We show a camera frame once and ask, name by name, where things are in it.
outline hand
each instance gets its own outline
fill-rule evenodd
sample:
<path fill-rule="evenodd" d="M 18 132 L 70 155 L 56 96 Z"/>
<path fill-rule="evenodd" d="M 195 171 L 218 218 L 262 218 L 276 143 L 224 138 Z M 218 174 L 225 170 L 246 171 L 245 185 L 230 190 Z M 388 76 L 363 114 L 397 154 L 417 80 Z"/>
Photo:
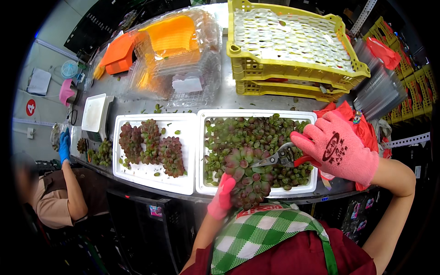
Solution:
<path fill-rule="evenodd" d="M 61 159 L 61 164 L 68 160 L 70 161 L 70 134 L 69 128 L 65 132 L 62 132 L 59 137 L 59 158 Z"/>
<path fill-rule="evenodd" d="M 208 213 L 216 220 L 226 217 L 228 210 L 232 207 L 230 191 L 235 186 L 235 180 L 231 175 L 223 173 L 217 193 L 208 204 Z"/>
<path fill-rule="evenodd" d="M 378 169 L 378 153 L 364 147 L 351 123 L 343 120 L 338 111 L 327 112 L 315 125 L 306 125 L 304 135 L 292 132 L 290 140 L 312 156 L 322 171 L 364 186 L 370 184 Z"/>

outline red circle sign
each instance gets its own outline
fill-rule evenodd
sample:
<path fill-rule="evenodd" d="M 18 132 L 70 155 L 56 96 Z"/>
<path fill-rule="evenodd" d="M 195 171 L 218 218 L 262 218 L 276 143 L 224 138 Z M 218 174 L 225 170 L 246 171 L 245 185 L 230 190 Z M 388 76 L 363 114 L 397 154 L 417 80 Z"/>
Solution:
<path fill-rule="evenodd" d="M 28 116 L 32 116 L 33 113 L 35 113 L 35 107 L 36 107 L 35 100 L 30 99 L 30 100 L 26 103 L 26 114 L 27 114 Z"/>

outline electrical outlet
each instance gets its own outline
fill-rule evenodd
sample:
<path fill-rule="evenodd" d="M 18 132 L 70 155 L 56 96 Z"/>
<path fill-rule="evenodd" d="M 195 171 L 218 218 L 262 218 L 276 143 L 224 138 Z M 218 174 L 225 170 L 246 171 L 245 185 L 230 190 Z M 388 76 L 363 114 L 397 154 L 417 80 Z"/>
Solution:
<path fill-rule="evenodd" d="M 33 128 L 28 128 L 27 137 L 28 139 L 33 139 Z"/>

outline brown uniform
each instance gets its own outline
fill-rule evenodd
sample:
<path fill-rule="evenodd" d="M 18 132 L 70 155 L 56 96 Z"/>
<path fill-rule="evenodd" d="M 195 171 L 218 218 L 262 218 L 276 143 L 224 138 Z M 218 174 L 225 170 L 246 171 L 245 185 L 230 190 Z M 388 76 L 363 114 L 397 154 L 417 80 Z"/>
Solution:
<path fill-rule="evenodd" d="M 108 212 L 106 188 L 110 184 L 108 178 L 87 168 L 72 169 L 81 187 L 88 208 L 87 216 L 95 216 Z M 37 191 L 33 198 L 33 210 L 41 222 L 53 229 L 73 226 L 67 207 L 67 187 L 62 170 L 55 171 L 38 182 Z"/>

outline table surface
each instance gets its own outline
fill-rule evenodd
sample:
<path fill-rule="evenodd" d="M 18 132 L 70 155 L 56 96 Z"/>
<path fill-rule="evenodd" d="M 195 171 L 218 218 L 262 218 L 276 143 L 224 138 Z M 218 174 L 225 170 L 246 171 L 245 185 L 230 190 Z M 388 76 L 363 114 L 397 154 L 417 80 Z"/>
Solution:
<path fill-rule="evenodd" d="M 240 107 L 246 109 L 261 109 L 261 110 L 290 110 L 291 107 L 295 106 L 297 111 L 313 111 L 320 110 L 324 108 L 328 103 L 317 101 L 314 99 L 307 98 L 299 98 L 297 103 L 293 102 L 293 97 L 288 96 L 278 96 L 278 95 L 262 95 L 262 96 L 253 96 L 253 95 L 237 95 L 235 92 L 235 81 L 232 78 L 231 71 L 231 59 L 226 55 L 225 45 L 227 41 L 227 36 L 225 35 L 227 28 L 227 3 L 220 4 L 212 4 L 206 5 L 205 8 L 207 10 L 215 11 L 216 17 L 218 19 L 218 23 L 224 28 L 223 31 L 223 47 L 221 49 L 221 85 L 217 92 L 216 97 L 213 100 L 213 103 L 209 106 L 193 106 L 191 108 L 187 107 L 170 107 L 171 111 L 178 112 L 185 111 L 187 112 L 189 109 L 193 111 L 193 113 L 198 112 L 201 109 L 238 109 Z M 115 76 L 108 75 L 105 73 L 99 80 L 95 80 L 93 85 L 89 88 L 88 91 L 83 92 L 78 100 L 75 109 L 78 110 L 78 118 L 76 125 L 80 125 L 82 121 L 82 116 L 84 112 L 85 101 L 87 97 L 100 95 L 106 93 L 107 95 L 114 95 L 114 101 L 112 102 L 108 117 L 107 117 L 107 134 L 110 140 L 115 141 L 113 137 L 114 131 L 114 123 L 116 116 L 123 114 L 140 114 L 141 110 L 146 110 L 145 112 L 152 113 L 155 109 L 156 103 L 163 105 L 163 109 L 166 109 L 168 106 L 167 101 L 163 100 L 151 100 L 151 99 L 127 99 L 124 97 L 124 89 L 127 84 L 128 78 L 127 74 L 118 74 Z M 350 97 L 347 95 L 345 97 L 351 105 Z M 343 102 L 344 98 L 339 99 L 339 104 Z M 93 149 L 97 149 L 99 146 L 98 143 L 94 143 L 89 141 L 89 147 Z M 118 182 L 130 185 L 132 187 L 136 187 L 145 191 L 154 192 L 157 194 L 186 199 L 194 202 L 209 202 L 211 201 L 211 195 L 199 194 L 194 190 L 192 195 L 182 195 L 176 194 L 172 192 L 166 192 L 155 188 L 146 187 L 141 184 L 129 182 L 126 180 L 122 180 L 113 175 L 112 167 L 104 167 L 104 166 L 96 166 L 92 163 L 88 163 L 85 157 L 85 154 L 81 154 L 79 158 L 75 158 L 77 162 L 82 165 L 97 171 L 113 180 Z M 291 194 L 291 195 L 281 195 L 277 196 L 277 199 L 292 201 L 297 204 L 305 204 L 305 203 L 313 203 L 313 202 L 321 202 L 325 200 L 331 200 L 336 198 L 342 198 L 346 196 L 351 196 L 359 193 L 356 191 L 355 183 L 349 180 L 334 178 L 330 181 L 332 186 L 331 190 L 328 190 L 324 185 L 322 180 L 319 178 L 316 186 L 316 190 L 310 193 L 302 193 L 302 194 Z"/>

